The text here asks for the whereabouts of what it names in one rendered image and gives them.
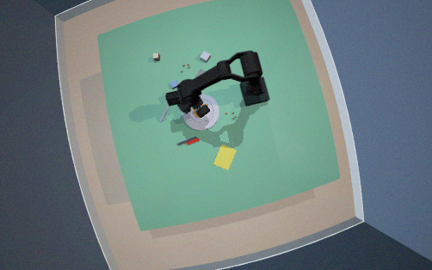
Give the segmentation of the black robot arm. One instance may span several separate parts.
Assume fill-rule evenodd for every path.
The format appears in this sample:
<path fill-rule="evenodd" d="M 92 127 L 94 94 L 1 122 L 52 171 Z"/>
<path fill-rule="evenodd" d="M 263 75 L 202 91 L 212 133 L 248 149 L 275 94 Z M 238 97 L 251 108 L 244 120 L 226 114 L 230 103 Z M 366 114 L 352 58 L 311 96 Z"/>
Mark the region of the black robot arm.
<path fill-rule="evenodd" d="M 244 77 L 231 73 L 229 64 L 238 58 L 244 71 Z M 195 79 L 182 80 L 177 85 L 177 91 L 166 93 L 165 98 L 169 106 L 177 105 L 184 113 L 188 113 L 194 105 L 189 105 L 189 103 L 195 102 L 203 89 L 222 80 L 232 79 L 238 82 L 246 82 L 247 95 L 264 94 L 261 75 L 262 67 L 257 52 L 236 52 L 228 60 L 219 61 L 216 66 Z"/>

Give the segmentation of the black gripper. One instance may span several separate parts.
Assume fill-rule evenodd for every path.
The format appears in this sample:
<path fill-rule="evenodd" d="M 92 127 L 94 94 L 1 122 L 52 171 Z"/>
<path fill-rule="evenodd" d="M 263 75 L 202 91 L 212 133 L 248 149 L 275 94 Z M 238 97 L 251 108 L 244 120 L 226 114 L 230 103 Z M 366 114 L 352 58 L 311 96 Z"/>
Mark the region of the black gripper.
<path fill-rule="evenodd" d="M 193 109 L 197 109 L 195 112 L 198 114 L 198 116 L 200 118 L 202 118 L 203 116 L 205 116 L 207 113 L 210 112 L 210 109 L 207 106 L 207 104 L 204 104 L 203 106 L 201 106 L 202 103 L 203 103 L 203 101 L 201 100 L 200 96 L 198 96 L 198 98 L 197 98 L 197 100 L 195 102 L 190 102 L 189 103 L 189 105 L 194 104 L 192 106 L 192 108 Z"/>

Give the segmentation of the small blue block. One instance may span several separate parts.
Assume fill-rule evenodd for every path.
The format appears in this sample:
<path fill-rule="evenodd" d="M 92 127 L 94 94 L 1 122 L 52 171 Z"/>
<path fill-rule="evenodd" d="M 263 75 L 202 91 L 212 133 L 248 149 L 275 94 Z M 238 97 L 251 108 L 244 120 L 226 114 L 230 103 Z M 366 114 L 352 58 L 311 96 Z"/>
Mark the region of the small blue block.
<path fill-rule="evenodd" d="M 171 85 L 172 89 L 175 89 L 175 88 L 177 88 L 178 82 L 175 80 L 175 81 L 171 82 L 170 85 Z"/>

